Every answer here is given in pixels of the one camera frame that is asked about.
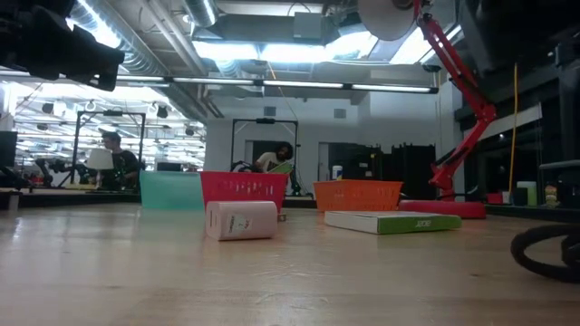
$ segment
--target white lamp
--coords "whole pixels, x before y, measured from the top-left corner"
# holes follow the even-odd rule
[[[87,162],[87,168],[96,170],[113,169],[112,154],[108,149],[93,149]]]

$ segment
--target wooden table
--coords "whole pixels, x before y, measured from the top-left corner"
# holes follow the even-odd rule
[[[0,212],[0,325],[574,325],[580,286],[529,273],[491,217],[367,235],[288,210],[275,239],[218,243],[203,216],[101,205]],[[556,260],[557,243],[535,257]]]

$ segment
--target person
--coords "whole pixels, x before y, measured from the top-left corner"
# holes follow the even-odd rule
[[[294,148],[287,141],[282,141],[275,146],[273,152],[266,152],[254,163],[254,165],[266,173],[271,169],[292,159],[294,156]]]
[[[105,148],[112,152],[112,163],[116,173],[121,172],[122,178],[124,179],[123,185],[117,186],[135,187],[139,178],[140,169],[140,164],[135,154],[121,148],[121,136],[117,132],[108,131],[102,133],[102,142]]]

